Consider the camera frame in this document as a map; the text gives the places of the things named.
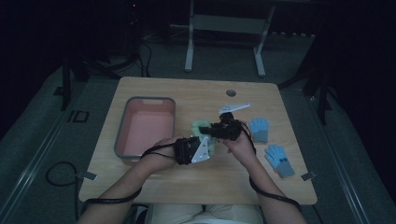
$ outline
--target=motion capture glove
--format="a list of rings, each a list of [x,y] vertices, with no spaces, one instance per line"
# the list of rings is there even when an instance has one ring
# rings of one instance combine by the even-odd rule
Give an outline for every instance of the motion capture glove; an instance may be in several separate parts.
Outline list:
[[[265,159],[270,162],[271,166],[279,173],[280,177],[285,178],[294,175],[294,170],[291,168],[283,147],[270,145],[265,149]]]
[[[264,118],[253,119],[248,126],[250,127],[253,141],[257,143],[268,142],[268,121]]]

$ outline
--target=forearm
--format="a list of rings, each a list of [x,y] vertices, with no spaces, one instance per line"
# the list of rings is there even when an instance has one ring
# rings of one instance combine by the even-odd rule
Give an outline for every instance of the forearm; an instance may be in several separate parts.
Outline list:
[[[118,199],[131,196],[137,192],[149,177],[140,163],[131,168],[100,198]],[[91,204],[78,223],[121,223],[128,213],[133,201],[128,203]]]
[[[259,160],[247,167],[247,171],[255,185],[267,193],[286,197],[285,194],[265,171]],[[268,198],[257,194],[262,211],[268,223],[305,223],[304,217],[294,204]]]

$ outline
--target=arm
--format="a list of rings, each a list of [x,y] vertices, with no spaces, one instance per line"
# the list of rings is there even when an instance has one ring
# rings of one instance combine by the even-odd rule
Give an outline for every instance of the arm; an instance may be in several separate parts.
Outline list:
[[[178,138],[163,139],[155,146],[174,143]],[[172,147],[161,148],[158,152],[167,156],[174,156]],[[113,186],[106,190],[100,198],[118,199],[128,197],[137,192],[150,175],[163,169],[172,167],[175,160],[159,155],[147,155],[131,169],[129,169]],[[115,204],[92,204],[82,214],[78,223],[121,223],[133,201]]]
[[[227,139],[223,140],[222,143],[247,169],[248,174],[259,189],[285,197],[285,194],[277,187],[257,159],[246,134],[241,133],[236,141]],[[267,198],[259,193],[257,196],[268,223],[306,223],[303,215],[293,204]]]

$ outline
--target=white pants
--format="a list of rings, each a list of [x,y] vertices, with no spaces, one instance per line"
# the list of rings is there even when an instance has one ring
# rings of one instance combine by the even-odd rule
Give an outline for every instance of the white pants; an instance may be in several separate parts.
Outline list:
[[[146,224],[180,224],[204,219],[225,219],[262,224],[262,213],[253,205],[154,204],[148,207]]]

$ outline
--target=dark background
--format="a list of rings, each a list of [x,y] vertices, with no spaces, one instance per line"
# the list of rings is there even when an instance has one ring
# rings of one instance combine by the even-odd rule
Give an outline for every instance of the dark background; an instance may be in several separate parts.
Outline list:
[[[196,9],[261,15],[258,7],[240,1],[203,0]],[[388,1],[349,1],[341,6],[330,0],[285,2],[278,4],[271,25],[271,32],[316,35],[304,66],[331,65],[331,86],[394,201],[395,9]],[[188,24],[188,13],[189,1],[184,0],[1,1],[0,138],[44,80],[62,66],[65,55],[106,61],[110,53],[133,53],[138,51],[135,38],[142,35],[142,27],[166,37],[169,24]],[[119,44],[125,32],[131,40],[126,52]]]

